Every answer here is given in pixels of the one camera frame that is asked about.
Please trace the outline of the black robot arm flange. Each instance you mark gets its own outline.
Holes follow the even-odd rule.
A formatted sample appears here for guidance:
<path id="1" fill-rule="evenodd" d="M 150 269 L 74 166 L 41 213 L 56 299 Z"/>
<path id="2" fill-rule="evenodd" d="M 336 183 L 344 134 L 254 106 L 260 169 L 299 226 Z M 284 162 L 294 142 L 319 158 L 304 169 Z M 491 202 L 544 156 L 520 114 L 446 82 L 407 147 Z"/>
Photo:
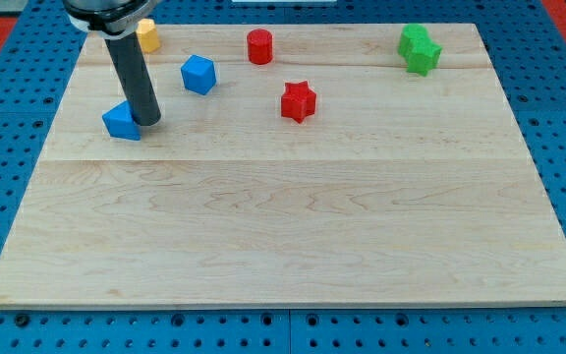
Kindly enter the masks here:
<path id="1" fill-rule="evenodd" d="M 105 39 L 121 39 L 136 31 L 160 0 L 63 0 L 74 27 L 97 32 Z"/>

